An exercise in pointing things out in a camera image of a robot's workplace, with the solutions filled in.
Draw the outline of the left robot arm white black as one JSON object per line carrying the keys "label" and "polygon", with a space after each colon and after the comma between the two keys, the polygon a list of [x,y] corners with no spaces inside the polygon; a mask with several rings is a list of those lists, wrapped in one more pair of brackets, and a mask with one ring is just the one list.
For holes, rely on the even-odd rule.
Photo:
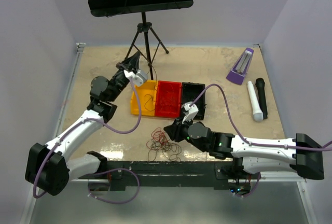
{"label": "left robot arm white black", "polygon": [[117,71],[111,79],[96,76],[90,83],[90,103],[83,114],[63,133],[44,145],[34,144],[30,150],[25,180],[33,185],[33,197],[38,199],[46,193],[59,194],[73,179],[91,174],[103,178],[107,174],[107,159],[97,152],[88,152],[79,159],[71,160],[74,151],[101,127],[118,134],[129,134],[137,129],[140,120],[129,130],[121,131],[108,122],[114,116],[117,105],[113,102],[130,85],[137,95],[136,87],[146,82],[140,69],[140,53],[117,63]]}

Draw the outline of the yellow plastic bin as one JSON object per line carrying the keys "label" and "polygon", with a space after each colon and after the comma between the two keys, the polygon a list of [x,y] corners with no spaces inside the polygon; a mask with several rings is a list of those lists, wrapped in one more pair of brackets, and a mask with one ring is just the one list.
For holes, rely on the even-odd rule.
{"label": "yellow plastic bin", "polygon": [[[141,87],[135,86],[136,92],[139,97],[142,116],[153,117],[155,115],[157,85],[157,81],[148,80]],[[134,92],[132,93],[130,100],[130,113],[132,115],[139,114],[139,104]]]}

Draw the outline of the red plastic bin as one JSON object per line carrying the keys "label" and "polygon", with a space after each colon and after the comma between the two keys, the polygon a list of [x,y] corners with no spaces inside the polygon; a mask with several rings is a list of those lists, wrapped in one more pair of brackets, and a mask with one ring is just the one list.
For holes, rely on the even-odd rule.
{"label": "red plastic bin", "polygon": [[159,80],[155,117],[175,119],[180,116],[182,83]]}

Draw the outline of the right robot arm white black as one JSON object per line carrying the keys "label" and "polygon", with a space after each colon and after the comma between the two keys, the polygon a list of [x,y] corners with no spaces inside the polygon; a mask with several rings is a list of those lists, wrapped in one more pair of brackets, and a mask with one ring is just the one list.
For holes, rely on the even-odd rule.
{"label": "right robot arm white black", "polygon": [[163,130],[174,142],[186,141],[216,159],[232,158],[231,173],[238,179],[272,171],[292,172],[311,180],[325,177],[322,146],[306,134],[286,139],[247,138],[181,119],[175,119]]}

